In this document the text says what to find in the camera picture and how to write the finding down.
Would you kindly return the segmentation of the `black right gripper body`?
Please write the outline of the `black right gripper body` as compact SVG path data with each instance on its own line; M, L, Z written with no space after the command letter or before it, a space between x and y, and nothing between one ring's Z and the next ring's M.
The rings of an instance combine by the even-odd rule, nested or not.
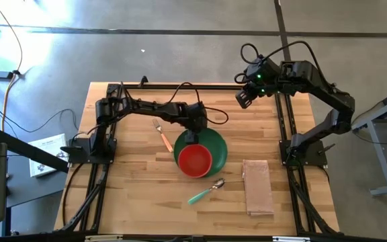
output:
M268 69L261 69L256 72L246 70L247 86L245 91L248 95L257 97L271 96L278 92L277 78L280 73L278 66L270 65Z

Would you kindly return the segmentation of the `silver metal bracket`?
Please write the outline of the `silver metal bracket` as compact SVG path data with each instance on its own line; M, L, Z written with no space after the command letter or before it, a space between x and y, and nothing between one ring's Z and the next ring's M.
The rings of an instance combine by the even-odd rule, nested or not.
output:
M273 242L311 242L309 237L273 236Z
M90 235L85 237L84 242L117 242L122 239L121 235Z

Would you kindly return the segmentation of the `white printed booklet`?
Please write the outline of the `white printed booklet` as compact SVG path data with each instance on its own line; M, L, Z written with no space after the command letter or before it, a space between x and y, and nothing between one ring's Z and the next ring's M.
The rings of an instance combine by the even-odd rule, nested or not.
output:
M38 147L39 149L58 157L65 162L69 160L69 156L66 152L62 151L60 148L67 145L66 136L64 133L58 134L56 136L51 136L48 138L43 138L40 140L35 140L29 142L30 145ZM39 163L35 160L30 159L30 177L40 177L48 173L56 171L54 168L46 166L42 163Z

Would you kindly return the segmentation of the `black side desk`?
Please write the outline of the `black side desk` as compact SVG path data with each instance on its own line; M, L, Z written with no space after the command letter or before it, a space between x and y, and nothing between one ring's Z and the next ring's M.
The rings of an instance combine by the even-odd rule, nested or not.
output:
M64 189L67 174L61 171L30 177L29 159L9 154L7 160L7 207L17 206Z

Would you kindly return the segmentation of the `folded beige napkin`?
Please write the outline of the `folded beige napkin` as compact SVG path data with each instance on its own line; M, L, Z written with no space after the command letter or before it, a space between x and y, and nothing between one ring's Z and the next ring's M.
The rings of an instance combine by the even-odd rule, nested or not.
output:
M249 216L274 213L269 165L266 160L244 160L242 177Z

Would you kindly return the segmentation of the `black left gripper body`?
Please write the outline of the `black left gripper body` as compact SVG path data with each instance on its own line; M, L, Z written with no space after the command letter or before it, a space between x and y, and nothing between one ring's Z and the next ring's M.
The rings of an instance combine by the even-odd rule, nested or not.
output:
M207 112L203 102L186 105L181 109L181 125L188 130L199 133L208 127Z

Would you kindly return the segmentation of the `red bowl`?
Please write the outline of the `red bowl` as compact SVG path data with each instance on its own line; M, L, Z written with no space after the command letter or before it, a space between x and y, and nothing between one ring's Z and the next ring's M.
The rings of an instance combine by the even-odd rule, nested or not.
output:
M187 145L177 155L177 164L188 177L204 177L211 170L212 155L204 145Z

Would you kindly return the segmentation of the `green plate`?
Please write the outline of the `green plate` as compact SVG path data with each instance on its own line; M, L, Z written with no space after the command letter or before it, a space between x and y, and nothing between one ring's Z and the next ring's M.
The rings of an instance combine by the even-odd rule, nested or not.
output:
M186 147L187 145L194 145L194 144L187 144L184 141L184 138L187 136L187 130L182 132L175 141L174 148L173 148L173 156L177 164L177 155L182 150L182 148ZM211 128L205 128L201 132L197 134L197 137L199 138L200 145L204 145L209 152L211 152L212 155L212 166L211 170L204 176L204 177L210 177L212 175L217 174L226 163L226 158L228 156L228 148L226 145L225 140L223 137L216 132L215 130Z

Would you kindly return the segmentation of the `fork with orange handle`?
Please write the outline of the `fork with orange handle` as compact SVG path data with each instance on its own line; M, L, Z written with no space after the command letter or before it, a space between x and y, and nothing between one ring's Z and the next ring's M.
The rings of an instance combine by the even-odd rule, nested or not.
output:
M157 119L153 119L153 124L156 128L156 130L160 133L161 135L161 138L167 148L167 150L172 153L173 152L173 147L171 145L171 143L169 142L169 140L167 139L167 137L165 136L165 134L163 133L163 129L162 129L162 126L159 124L159 122L157 121Z

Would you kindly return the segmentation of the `spoon with teal handle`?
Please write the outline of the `spoon with teal handle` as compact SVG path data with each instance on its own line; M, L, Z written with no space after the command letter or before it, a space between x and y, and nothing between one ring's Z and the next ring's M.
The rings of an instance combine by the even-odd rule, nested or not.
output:
M225 184L225 179L220 178L220 179L216 180L210 188L200 192L199 194L196 194L195 196L190 198L187 203L189 205L195 204L196 202L201 200L205 195L209 194L212 190L216 190L218 188L221 188L224 184Z

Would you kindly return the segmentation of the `black diagonal beam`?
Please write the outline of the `black diagonal beam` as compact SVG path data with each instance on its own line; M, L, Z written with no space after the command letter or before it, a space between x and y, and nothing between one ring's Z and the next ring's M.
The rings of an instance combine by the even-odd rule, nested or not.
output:
M5 143L9 151L14 152L18 155L27 157L29 159L35 160L39 163L42 163L46 166L54 168L57 171L67 173L68 163L64 160L51 155L38 147L34 147L24 141L11 136L0 130L0 143Z

